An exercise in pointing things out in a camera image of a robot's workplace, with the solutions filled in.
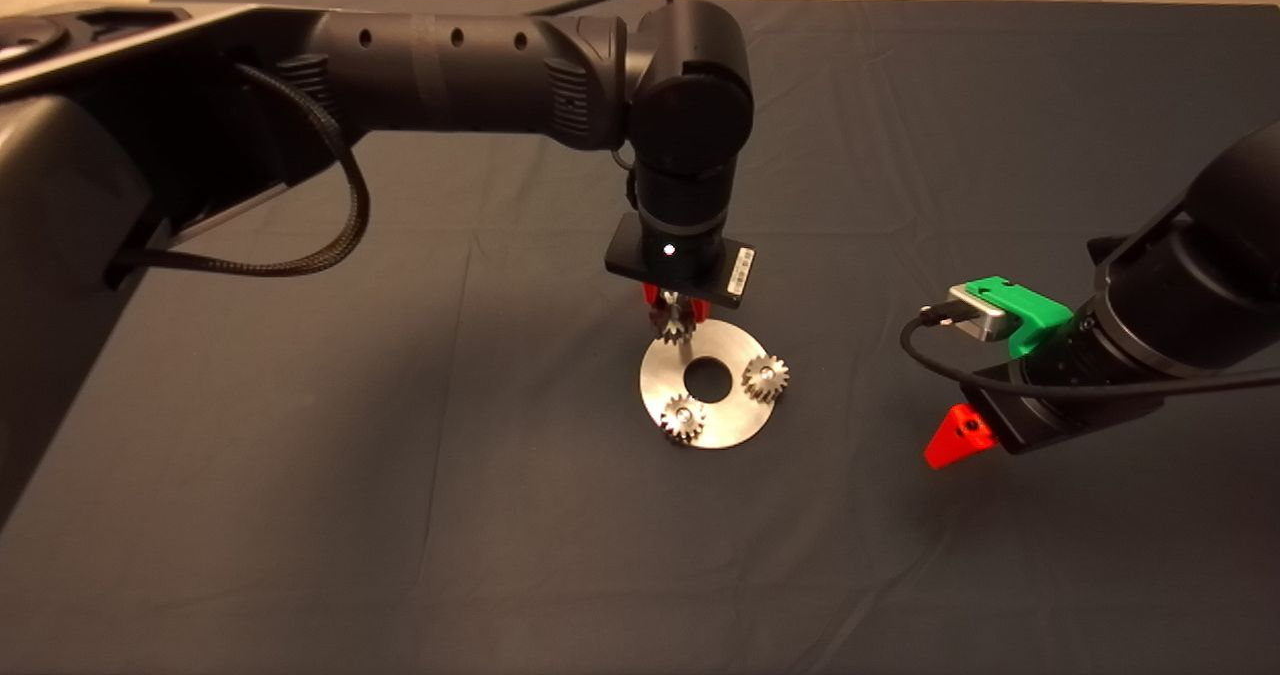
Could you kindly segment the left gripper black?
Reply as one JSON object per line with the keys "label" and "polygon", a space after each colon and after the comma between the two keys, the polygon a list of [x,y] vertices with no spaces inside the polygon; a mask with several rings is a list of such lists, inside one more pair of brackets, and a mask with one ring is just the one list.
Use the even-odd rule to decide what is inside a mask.
{"label": "left gripper black", "polygon": [[687,296],[690,318],[701,324],[710,304],[737,309],[746,293],[756,251],[717,232],[692,238],[646,227],[639,214],[625,214],[605,248],[607,272],[641,282],[649,309],[666,306],[664,291]]}

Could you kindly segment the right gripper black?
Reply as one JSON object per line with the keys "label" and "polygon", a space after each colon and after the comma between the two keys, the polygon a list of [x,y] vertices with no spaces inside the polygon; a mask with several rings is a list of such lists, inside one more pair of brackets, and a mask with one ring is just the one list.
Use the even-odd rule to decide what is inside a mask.
{"label": "right gripper black", "polygon": [[1070,439],[1133,423],[1158,411],[1161,397],[1050,401],[974,386],[960,387],[968,403],[956,403],[943,415],[923,457],[940,470],[995,448],[1012,455],[1061,444]]}

